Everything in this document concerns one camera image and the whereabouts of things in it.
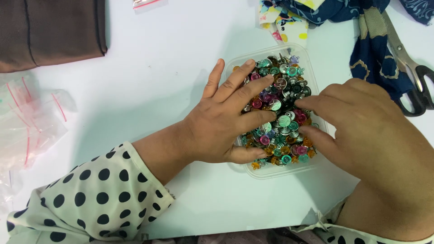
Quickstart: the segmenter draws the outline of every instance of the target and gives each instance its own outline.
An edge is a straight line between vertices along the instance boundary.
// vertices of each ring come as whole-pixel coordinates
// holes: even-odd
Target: folded brown cloth
[[[0,1],[0,73],[106,52],[105,0]]]

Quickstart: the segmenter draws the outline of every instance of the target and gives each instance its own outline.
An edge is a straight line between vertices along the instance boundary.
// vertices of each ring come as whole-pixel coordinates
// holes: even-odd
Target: plastic container
[[[242,55],[240,57],[237,57],[233,60],[231,60],[225,67],[224,70],[224,78],[227,79],[229,75],[232,73],[232,69],[235,66],[240,66],[244,62],[246,62],[248,59],[254,59],[255,61],[259,61],[262,59],[265,59],[266,57],[272,55],[279,57],[279,53],[281,53],[283,56],[289,56],[295,55],[299,56],[299,65],[302,68],[305,68],[303,78],[307,80],[308,87],[310,87],[312,91],[312,95],[318,95],[318,86],[316,85],[315,76],[313,75],[312,66],[310,65],[309,56],[307,54],[306,49],[301,47],[298,44],[294,43],[288,43],[283,46],[275,46],[271,48],[266,48],[263,50],[259,50],[257,52],[248,53],[245,55]],[[317,123],[319,125],[319,128],[322,131],[325,131],[328,133],[326,122],[316,116],[315,114],[311,114],[312,121],[314,123]],[[241,145],[241,138],[238,137],[237,141],[235,143],[236,145]],[[256,179],[269,179],[284,175],[290,175],[306,170],[311,170],[313,168],[316,168],[318,164],[321,164],[322,162],[326,162],[327,159],[320,153],[315,155],[313,158],[309,159],[308,163],[295,163],[295,164],[288,164],[285,166],[276,166],[272,164],[267,164],[264,167],[261,167],[260,169],[254,170],[252,166],[249,164],[243,165],[248,175],[250,175],[253,178]]]

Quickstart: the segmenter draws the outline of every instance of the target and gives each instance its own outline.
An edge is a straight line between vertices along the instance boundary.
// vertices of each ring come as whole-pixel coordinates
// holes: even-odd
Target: white table surface
[[[75,165],[183,119],[198,103],[218,58],[229,61],[275,46],[255,26],[256,7],[257,0],[170,0],[135,15],[130,0],[108,1],[105,57],[31,70],[42,88],[68,91],[79,112],[68,122],[69,132],[20,172],[23,188],[14,210],[25,208],[32,189]],[[434,26],[416,23],[398,0],[387,11],[410,56],[434,69]],[[308,35],[319,89],[349,79],[358,22],[327,21]],[[410,120],[434,144],[434,111]],[[238,165],[194,162],[167,184],[177,200],[146,231],[150,238],[166,238],[310,224],[315,211],[328,211],[356,183],[330,163],[256,180]],[[0,241],[6,241],[6,225],[0,226]]]

